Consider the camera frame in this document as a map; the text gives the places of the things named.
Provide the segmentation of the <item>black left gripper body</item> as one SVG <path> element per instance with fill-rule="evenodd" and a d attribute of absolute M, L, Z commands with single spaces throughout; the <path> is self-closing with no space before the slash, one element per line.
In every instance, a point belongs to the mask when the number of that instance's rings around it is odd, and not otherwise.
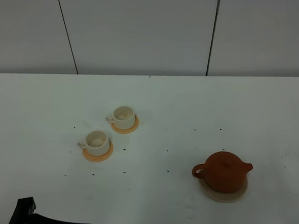
<path fill-rule="evenodd" d="M 19 199 L 8 224 L 91 224 L 50 219 L 35 213 L 35 209 L 36 205 L 33 197 Z"/>

